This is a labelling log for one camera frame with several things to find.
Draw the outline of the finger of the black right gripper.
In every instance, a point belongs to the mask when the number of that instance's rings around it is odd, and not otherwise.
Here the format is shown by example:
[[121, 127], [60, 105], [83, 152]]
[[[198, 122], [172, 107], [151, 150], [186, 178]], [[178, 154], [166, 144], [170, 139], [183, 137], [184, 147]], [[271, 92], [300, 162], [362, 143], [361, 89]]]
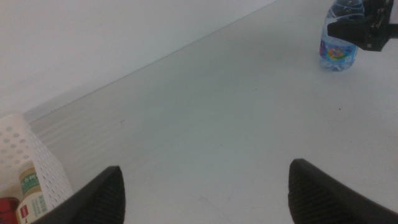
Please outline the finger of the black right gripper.
[[369, 27], [362, 22], [338, 21], [327, 25], [327, 34], [347, 41], [363, 50], [370, 50]]

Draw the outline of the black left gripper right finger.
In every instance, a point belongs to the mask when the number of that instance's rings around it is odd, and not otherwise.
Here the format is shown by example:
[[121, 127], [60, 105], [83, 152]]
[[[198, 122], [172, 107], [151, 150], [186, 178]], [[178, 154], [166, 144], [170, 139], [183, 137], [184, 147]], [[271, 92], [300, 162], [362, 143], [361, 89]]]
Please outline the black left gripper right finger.
[[294, 223], [397, 224], [397, 213], [362, 196], [305, 159], [289, 167], [288, 204]]

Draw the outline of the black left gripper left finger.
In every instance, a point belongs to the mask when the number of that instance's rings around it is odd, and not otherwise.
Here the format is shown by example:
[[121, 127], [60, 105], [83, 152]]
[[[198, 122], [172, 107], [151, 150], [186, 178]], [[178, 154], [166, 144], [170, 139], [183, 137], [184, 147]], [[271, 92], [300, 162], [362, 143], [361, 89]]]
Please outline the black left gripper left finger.
[[123, 224], [126, 195], [119, 166], [109, 166], [34, 224]]

